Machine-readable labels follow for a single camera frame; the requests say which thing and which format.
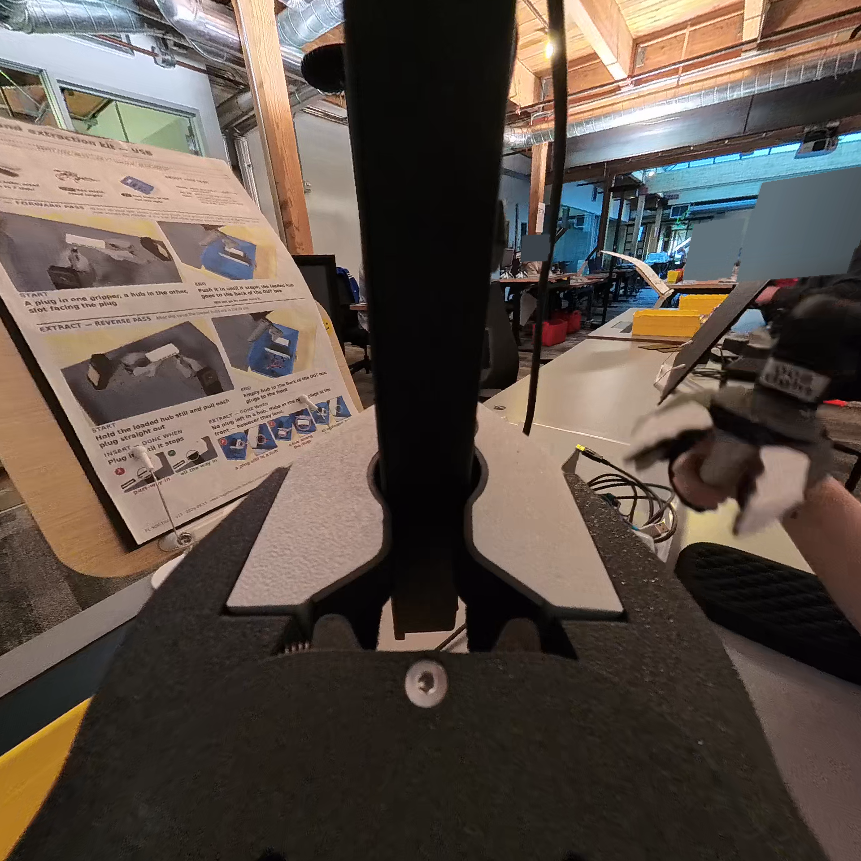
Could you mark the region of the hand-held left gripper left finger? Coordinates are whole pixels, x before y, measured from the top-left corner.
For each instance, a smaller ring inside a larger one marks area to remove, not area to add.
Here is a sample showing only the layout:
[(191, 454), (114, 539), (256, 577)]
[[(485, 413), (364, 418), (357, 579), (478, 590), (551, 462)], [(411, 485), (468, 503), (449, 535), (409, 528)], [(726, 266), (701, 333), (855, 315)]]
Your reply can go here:
[(383, 559), (390, 539), (374, 489), (376, 428), (371, 407), (291, 464), (226, 608), (240, 615), (308, 615)]

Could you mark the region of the clear plastic bin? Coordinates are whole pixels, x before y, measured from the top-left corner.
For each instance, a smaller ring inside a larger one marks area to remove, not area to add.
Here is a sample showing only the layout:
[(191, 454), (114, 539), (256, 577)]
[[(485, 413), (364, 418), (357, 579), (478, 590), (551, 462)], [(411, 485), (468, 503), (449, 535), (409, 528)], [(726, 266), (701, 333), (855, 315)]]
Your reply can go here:
[(679, 515), (676, 494), (666, 481), (640, 478), (582, 444), (562, 470), (583, 480), (661, 562), (668, 562)]

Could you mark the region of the long black usb hub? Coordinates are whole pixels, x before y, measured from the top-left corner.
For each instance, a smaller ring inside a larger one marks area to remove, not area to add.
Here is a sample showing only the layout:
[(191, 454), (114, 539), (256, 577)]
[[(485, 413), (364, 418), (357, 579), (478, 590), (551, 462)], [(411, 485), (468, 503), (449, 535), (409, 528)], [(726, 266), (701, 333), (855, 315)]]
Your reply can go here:
[(515, 2), (344, 2), (395, 636), (453, 630)]

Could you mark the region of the yellow plastic bin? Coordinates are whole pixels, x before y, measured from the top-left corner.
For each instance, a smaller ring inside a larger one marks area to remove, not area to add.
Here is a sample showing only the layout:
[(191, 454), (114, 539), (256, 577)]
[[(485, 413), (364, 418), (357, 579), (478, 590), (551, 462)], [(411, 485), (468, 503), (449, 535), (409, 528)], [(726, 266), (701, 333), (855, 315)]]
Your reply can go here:
[(59, 777), (89, 698), (1, 756), (1, 859), (13, 848)]

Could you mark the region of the person's right forearm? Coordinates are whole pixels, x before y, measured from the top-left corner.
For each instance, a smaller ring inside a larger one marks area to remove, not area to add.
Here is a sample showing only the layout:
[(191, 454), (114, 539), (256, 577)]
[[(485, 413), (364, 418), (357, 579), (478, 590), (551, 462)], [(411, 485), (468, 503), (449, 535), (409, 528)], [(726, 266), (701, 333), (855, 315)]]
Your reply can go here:
[(853, 628), (860, 630), (860, 502), (833, 477), (782, 521), (792, 543)]

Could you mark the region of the person's right hand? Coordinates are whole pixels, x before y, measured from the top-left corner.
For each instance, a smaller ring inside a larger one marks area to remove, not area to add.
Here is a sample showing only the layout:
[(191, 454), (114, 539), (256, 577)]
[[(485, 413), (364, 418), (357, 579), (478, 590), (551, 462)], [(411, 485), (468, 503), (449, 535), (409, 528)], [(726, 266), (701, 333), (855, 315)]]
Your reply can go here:
[(707, 432), (694, 444), (680, 450), (670, 462), (668, 474), (678, 498), (695, 511), (715, 511), (727, 500), (742, 508), (752, 495), (763, 470), (759, 451), (753, 449), (739, 472), (724, 474), (713, 482), (703, 480), (701, 471), (712, 456), (716, 433)]

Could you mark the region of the black mesh wrist pad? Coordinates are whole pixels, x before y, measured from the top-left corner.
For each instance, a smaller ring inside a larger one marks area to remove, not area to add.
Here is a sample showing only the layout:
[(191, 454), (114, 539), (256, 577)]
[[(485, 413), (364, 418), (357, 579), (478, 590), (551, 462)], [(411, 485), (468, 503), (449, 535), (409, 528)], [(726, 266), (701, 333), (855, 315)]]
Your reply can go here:
[(860, 684), (860, 635), (814, 575), (710, 543), (681, 550), (674, 571), (712, 622)]

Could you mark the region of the red storage bin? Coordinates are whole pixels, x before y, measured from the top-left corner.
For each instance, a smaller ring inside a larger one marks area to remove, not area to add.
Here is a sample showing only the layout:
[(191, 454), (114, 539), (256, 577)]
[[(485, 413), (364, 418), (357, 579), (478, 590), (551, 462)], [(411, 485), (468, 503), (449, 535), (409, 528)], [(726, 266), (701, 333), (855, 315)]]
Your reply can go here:
[(544, 320), (541, 333), (542, 347), (554, 347), (562, 344), (568, 336), (577, 334), (582, 327), (582, 312), (579, 309), (565, 311), (562, 309), (551, 312), (549, 319)]

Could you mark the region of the white stand base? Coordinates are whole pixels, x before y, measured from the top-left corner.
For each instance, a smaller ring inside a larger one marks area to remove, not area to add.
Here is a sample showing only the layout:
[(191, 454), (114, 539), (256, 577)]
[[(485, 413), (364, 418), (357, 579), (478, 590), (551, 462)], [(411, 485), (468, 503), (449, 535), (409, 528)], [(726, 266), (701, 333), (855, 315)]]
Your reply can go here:
[(176, 557), (170, 559), (165, 564), (159, 566), (150, 577), (150, 585), (153, 591), (156, 591), (159, 587), (161, 587), (167, 577), (172, 574), (178, 565), (182, 564), (182, 562), (188, 557), (191, 550), (193, 548), (185, 549), (181, 554), (178, 554)]

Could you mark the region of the black computer monitor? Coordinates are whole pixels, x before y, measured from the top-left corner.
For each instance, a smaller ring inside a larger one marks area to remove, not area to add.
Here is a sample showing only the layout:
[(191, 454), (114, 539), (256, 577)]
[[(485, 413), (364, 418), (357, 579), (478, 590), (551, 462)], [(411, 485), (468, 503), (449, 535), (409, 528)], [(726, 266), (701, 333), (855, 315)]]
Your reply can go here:
[(299, 273), (311, 295), (326, 311), (339, 344), (344, 346), (342, 314), (339, 296), (339, 276), (334, 255), (294, 254)]

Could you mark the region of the wooden sheet board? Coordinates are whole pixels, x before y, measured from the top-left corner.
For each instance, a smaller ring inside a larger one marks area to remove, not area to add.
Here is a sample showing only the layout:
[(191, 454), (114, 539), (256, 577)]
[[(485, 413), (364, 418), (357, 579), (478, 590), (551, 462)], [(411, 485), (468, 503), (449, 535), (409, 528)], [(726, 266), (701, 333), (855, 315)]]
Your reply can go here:
[(101, 578), (140, 574), (177, 554), (173, 540), (162, 550), (157, 538), (138, 546), (126, 536), (66, 419), (2, 305), (2, 464), (53, 553), (75, 572)]

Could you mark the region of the ceiling projector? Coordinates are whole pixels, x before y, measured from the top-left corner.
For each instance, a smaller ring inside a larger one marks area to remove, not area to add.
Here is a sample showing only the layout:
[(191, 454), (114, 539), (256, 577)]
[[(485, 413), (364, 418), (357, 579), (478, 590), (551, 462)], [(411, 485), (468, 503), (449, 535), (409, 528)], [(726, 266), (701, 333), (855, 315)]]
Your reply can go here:
[(827, 156), (839, 145), (839, 121), (805, 126), (794, 159)]

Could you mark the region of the printed instruction sheet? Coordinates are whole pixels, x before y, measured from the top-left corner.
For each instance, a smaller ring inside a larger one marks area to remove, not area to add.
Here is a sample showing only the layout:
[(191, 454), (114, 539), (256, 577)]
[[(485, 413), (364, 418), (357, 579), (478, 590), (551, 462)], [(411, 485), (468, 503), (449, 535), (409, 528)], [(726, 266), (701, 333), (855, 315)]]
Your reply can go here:
[(2, 118), (2, 320), (124, 544), (226, 504), (354, 402), (227, 165)]

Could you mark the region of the silver air duct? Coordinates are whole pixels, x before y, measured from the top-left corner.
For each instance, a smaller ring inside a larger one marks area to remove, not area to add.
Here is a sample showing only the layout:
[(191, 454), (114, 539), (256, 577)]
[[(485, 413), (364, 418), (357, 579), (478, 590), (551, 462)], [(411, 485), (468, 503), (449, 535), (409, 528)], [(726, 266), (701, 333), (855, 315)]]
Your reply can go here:
[[(283, 67), (300, 76), (303, 48), (338, 27), (343, 2), (287, 2), (276, 17)], [(130, 35), (182, 37), (207, 59), (242, 60), (231, 9), (210, 1), (3, 1), (2, 27), (28, 35)]]
[(594, 115), (568, 119), (567, 138), (597, 134), (638, 122), (714, 106), (748, 96), (780, 91), (804, 83), (840, 78), (859, 71), (859, 50), (821, 57), (794, 57), (752, 66), (726, 75), (677, 88), (672, 94), (651, 93), (632, 104), (617, 105)]

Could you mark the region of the wooden post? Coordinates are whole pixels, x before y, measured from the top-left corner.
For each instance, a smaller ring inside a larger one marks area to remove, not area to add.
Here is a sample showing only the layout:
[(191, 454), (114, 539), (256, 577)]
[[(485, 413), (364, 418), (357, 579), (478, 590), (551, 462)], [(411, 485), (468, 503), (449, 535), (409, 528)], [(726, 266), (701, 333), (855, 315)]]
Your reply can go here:
[(278, 39), (274, 4), (233, 1), (278, 231), (292, 255), (312, 255), (296, 129)]

